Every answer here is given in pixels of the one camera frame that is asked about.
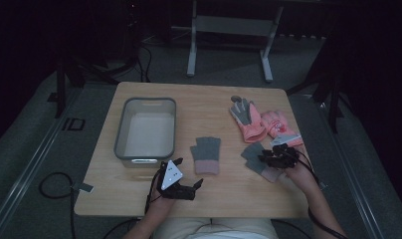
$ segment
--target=person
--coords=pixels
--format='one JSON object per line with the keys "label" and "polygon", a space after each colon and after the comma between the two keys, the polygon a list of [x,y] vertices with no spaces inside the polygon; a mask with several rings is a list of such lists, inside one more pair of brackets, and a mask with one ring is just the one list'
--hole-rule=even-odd
{"label": "person", "polygon": [[[302,153],[300,160],[308,163]],[[294,168],[286,168],[285,173],[304,193],[313,218],[340,236],[335,237],[325,231],[325,228],[313,223],[315,238],[346,238],[346,233],[337,222],[310,171],[301,163],[297,163]],[[151,235],[153,239],[279,238],[273,224],[267,218],[167,218],[175,199],[163,198],[155,189],[151,198],[157,199],[151,201],[145,216],[124,235],[123,239],[148,239]]]}

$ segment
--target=tripod leg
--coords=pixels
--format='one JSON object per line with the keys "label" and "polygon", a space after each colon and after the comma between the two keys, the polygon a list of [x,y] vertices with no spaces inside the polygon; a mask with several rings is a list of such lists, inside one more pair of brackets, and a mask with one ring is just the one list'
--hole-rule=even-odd
{"label": "tripod leg", "polygon": [[63,57],[63,69],[72,86],[82,88],[86,83],[83,73],[74,59],[68,55]]}
{"label": "tripod leg", "polygon": [[65,71],[64,71],[64,61],[62,58],[58,60],[57,69],[57,88],[56,102],[58,104],[58,109],[56,111],[55,118],[57,119],[65,109],[66,99],[65,99]]}
{"label": "tripod leg", "polygon": [[298,92],[298,91],[300,91],[302,89],[305,89],[305,88],[307,88],[307,87],[309,87],[309,86],[311,86],[311,85],[313,85],[315,83],[319,83],[321,78],[323,78],[323,76],[321,76],[321,77],[319,77],[317,79],[314,79],[314,80],[304,81],[304,82],[302,82],[302,83],[300,83],[300,84],[298,84],[298,85],[286,90],[286,94],[288,96],[293,95],[294,93],[296,93],[296,92]]}
{"label": "tripod leg", "polygon": [[338,94],[340,92],[340,83],[342,75],[335,76],[333,88],[331,91],[330,110],[328,112],[328,123],[334,133],[337,133],[336,119],[338,115]]}

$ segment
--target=metal stand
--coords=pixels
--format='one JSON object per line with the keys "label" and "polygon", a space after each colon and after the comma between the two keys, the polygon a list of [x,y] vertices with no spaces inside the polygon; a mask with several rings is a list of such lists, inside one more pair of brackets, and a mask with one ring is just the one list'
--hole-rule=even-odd
{"label": "metal stand", "polygon": [[50,102],[56,102],[58,105],[55,118],[59,118],[66,106],[66,79],[65,75],[68,76],[72,86],[82,88],[86,83],[86,80],[81,73],[80,67],[85,68],[87,71],[95,74],[101,80],[112,84],[117,85],[118,81],[109,77],[105,73],[101,72],[99,69],[95,68],[94,66],[88,64],[84,60],[78,57],[60,57],[58,60],[57,66],[57,92],[52,93],[49,97]]}
{"label": "metal stand", "polygon": [[264,77],[267,82],[271,82],[273,80],[273,74],[270,67],[269,54],[276,36],[283,9],[284,7],[279,7],[274,21],[201,16],[197,15],[197,0],[193,0],[191,48],[189,51],[188,70],[186,75],[188,77],[195,76],[197,32],[241,34],[268,37],[267,46],[264,50],[260,51],[260,57],[263,64]]}
{"label": "metal stand", "polygon": [[343,78],[348,74],[350,62],[355,53],[355,42],[349,25],[349,15],[338,16],[335,26],[325,40],[315,61],[303,83],[294,86],[286,93],[288,96],[313,84],[318,84],[312,98],[315,102],[324,103],[331,95],[328,112],[328,123],[334,133],[337,133],[336,119],[341,116],[338,108],[339,93]]}

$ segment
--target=person's left hand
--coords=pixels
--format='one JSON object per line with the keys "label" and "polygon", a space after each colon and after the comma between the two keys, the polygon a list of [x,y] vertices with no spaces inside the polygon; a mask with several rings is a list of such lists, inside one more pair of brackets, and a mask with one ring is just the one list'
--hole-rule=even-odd
{"label": "person's left hand", "polygon": [[[157,180],[158,178],[155,179],[154,185],[157,185]],[[175,201],[176,199],[162,197],[160,192],[154,186],[151,191],[151,202],[149,203],[146,215],[152,215],[160,221],[164,221],[170,213]]]}

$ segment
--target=glove finger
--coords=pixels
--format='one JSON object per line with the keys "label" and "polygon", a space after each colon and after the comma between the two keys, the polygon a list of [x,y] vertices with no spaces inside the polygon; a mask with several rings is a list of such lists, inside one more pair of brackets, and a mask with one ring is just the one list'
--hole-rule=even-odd
{"label": "glove finger", "polygon": [[257,111],[257,108],[255,107],[253,102],[250,103],[249,108],[250,108],[249,113],[250,123],[261,122],[261,115]]}
{"label": "glove finger", "polygon": [[234,107],[230,108],[230,113],[232,114],[233,118],[235,118],[235,120],[240,124],[250,124],[248,114],[246,112],[241,112],[240,109],[241,105],[237,105],[237,103],[235,103]]}
{"label": "glove finger", "polygon": [[242,103],[236,102],[235,103],[235,108],[238,111],[238,113],[243,113],[244,112],[244,106],[242,106]]}
{"label": "glove finger", "polygon": [[262,154],[263,150],[264,150],[264,148],[263,148],[263,146],[261,145],[260,142],[251,143],[249,146],[247,146],[245,148],[245,151],[253,152],[256,155]]}
{"label": "glove finger", "polygon": [[240,102],[241,104],[241,108],[243,109],[243,111],[247,112],[249,109],[249,103],[247,101],[247,99],[243,98],[242,101]]}

